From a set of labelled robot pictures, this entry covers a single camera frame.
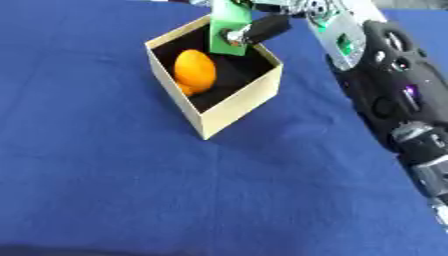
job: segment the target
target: blue fabric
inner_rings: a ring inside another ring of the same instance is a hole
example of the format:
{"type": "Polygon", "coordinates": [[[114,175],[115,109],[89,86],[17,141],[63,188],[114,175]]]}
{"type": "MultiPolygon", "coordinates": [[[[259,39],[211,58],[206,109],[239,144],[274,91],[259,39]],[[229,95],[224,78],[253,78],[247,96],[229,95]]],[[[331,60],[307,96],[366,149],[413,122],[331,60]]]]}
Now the blue fabric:
{"type": "MultiPolygon", "coordinates": [[[[143,43],[207,13],[0,2],[0,244],[201,256],[448,254],[303,21],[266,45],[277,97],[201,141],[143,43]]],[[[448,74],[446,13],[388,12],[448,74]]]]}

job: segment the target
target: orange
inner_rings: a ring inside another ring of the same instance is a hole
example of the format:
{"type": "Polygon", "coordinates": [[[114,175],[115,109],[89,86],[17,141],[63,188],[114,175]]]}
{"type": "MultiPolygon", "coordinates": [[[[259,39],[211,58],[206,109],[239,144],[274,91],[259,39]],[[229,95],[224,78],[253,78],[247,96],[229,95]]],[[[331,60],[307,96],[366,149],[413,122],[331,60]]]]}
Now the orange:
{"type": "Polygon", "coordinates": [[[174,63],[174,78],[181,84],[181,89],[186,87],[191,94],[204,92],[210,89],[216,80],[216,67],[204,53],[185,50],[174,63]]]}
{"type": "Polygon", "coordinates": [[[179,86],[179,88],[182,90],[182,92],[187,95],[187,97],[190,97],[191,95],[193,95],[193,91],[190,89],[189,86],[183,85],[179,82],[177,82],[177,86],[179,86]]]}

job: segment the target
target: open box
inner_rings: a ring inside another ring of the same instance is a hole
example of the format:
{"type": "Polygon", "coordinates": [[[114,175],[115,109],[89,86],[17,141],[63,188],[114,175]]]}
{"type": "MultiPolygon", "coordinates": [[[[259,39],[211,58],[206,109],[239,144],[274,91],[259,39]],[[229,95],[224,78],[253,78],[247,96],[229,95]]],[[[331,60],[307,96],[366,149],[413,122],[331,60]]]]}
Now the open box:
{"type": "Polygon", "coordinates": [[[262,45],[243,57],[209,54],[210,16],[146,42],[151,69],[203,139],[260,106],[278,92],[283,64],[262,45]],[[217,80],[209,91],[186,97],[173,79],[173,66],[184,50],[197,49],[215,63],[217,80]]]}

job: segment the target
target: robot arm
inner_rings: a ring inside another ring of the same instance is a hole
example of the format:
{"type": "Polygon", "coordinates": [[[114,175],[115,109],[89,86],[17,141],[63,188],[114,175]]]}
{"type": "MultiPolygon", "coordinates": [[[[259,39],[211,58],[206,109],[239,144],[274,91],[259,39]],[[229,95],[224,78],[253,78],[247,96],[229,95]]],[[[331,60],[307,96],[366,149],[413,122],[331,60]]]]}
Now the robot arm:
{"type": "Polygon", "coordinates": [[[234,45],[283,32],[278,28],[287,27],[285,15],[307,20],[355,111],[376,139],[396,153],[448,231],[448,83],[425,51],[370,0],[234,2],[279,14],[239,31],[223,31],[234,45]],[[280,25],[266,27],[269,20],[280,25]],[[267,36],[260,36],[263,31],[267,36]]]}

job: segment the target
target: green block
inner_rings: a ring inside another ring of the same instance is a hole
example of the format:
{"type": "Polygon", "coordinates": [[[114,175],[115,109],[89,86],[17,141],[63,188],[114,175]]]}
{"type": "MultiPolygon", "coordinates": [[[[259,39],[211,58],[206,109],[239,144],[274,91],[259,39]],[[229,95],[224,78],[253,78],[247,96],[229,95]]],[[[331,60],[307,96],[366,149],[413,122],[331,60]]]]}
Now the green block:
{"type": "Polygon", "coordinates": [[[223,28],[241,29],[252,22],[251,11],[238,6],[231,0],[213,0],[210,18],[210,52],[244,56],[247,46],[231,46],[222,39],[219,32],[223,28]]]}

